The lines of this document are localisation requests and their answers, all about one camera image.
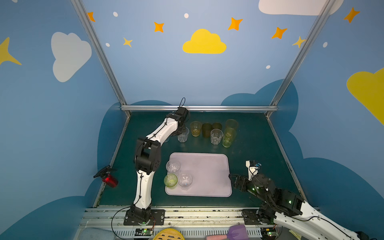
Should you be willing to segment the pink plastic tray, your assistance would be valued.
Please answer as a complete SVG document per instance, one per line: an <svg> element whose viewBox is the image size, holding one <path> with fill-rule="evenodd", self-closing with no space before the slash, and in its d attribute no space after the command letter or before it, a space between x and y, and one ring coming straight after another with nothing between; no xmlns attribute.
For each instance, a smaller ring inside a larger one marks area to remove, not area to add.
<svg viewBox="0 0 384 240"><path fill-rule="evenodd" d="M227 198L232 194L229 178L228 157L224 154L172 153L171 162L181 164L178 183L175 187L166 187L170 196L218 197ZM192 183L182 187L181 174L190 174Z"/></svg>

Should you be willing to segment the small green cup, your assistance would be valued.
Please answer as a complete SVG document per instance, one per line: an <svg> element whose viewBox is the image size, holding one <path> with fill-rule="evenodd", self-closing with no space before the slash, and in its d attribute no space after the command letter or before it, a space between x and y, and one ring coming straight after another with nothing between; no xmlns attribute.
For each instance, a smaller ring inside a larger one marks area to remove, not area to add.
<svg viewBox="0 0 384 240"><path fill-rule="evenodd" d="M175 175L173 173L167 174L164 178L164 184L165 184L166 188L168 188L168 189L176 188L177 184L178 184L177 175Z"/></svg>

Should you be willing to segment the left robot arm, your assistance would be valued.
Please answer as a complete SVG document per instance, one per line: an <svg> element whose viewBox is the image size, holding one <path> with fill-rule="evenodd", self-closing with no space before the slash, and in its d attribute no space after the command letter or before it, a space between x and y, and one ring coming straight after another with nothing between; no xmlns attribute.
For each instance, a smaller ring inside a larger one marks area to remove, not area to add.
<svg viewBox="0 0 384 240"><path fill-rule="evenodd" d="M155 172L161 165L162 145L172 136L180 135L189 119L189 110L178 107L166 115L163 122L144 138L138 138L134 164L137 174L136 196L127 217L138 224L146 224L151 218L152 185Z"/></svg>

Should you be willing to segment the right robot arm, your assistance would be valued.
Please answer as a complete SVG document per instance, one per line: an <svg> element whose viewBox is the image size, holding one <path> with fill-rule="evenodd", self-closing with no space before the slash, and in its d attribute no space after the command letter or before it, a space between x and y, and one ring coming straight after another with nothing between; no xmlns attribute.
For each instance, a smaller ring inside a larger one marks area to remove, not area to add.
<svg viewBox="0 0 384 240"><path fill-rule="evenodd" d="M279 225L308 240L368 240L361 231L351 231L332 221L301 196L276 187L274 181L257 173L247 176L229 175L234 189L247 192L264 204L255 213L246 216L259 223Z"/></svg>

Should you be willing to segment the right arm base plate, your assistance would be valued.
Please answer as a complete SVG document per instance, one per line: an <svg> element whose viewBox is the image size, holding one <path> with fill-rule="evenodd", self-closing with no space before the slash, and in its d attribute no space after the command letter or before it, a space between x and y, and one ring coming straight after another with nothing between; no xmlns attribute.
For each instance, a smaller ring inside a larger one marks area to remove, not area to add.
<svg viewBox="0 0 384 240"><path fill-rule="evenodd" d="M264 209L243 209L245 225L274 225L275 212Z"/></svg>

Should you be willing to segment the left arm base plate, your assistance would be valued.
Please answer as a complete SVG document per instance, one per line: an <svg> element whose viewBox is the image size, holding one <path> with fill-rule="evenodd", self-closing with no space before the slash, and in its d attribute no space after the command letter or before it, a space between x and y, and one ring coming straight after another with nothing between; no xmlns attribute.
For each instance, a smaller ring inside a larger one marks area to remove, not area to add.
<svg viewBox="0 0 384 240"><path fill-rule="evenodd" d="M128 210L124 219L124 226L162 226L165 220L165 210L138 209Z"/></svg>

